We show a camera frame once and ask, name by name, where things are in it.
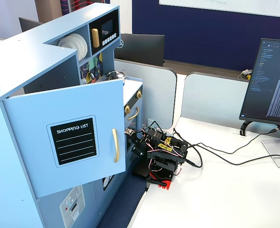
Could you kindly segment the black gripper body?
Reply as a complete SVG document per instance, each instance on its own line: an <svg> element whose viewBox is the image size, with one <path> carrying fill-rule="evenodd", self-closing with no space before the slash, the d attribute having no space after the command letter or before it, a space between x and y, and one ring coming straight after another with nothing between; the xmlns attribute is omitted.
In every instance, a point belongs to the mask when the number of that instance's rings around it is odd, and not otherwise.
<svg viewBox="0 0 280 228"><path fill-rule="evenodd" d="M141 142L138 145L134 146L136 146L140 150L140 157L144 155L148 150L148 146L144 140L141 140Z"/></svg>

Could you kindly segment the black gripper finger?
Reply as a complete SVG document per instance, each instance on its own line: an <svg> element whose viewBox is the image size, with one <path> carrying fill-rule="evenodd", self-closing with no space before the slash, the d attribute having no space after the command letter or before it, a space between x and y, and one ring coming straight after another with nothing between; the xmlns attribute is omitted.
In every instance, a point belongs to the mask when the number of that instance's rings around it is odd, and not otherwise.
<svg viewBox="0 0 280 228"><path fill-rule="evenodd" d="M142 137L138 137L136 133L128 135L128 141L134 145L138 145L142 140Z"/></svg>
<svg viewBox="0 0 280 228"><path fill-rule="evenodd" d="M140 150L134 146L132 149L132 156L130 158L130 162L133 162L136 158L140 157Z"/></svg>

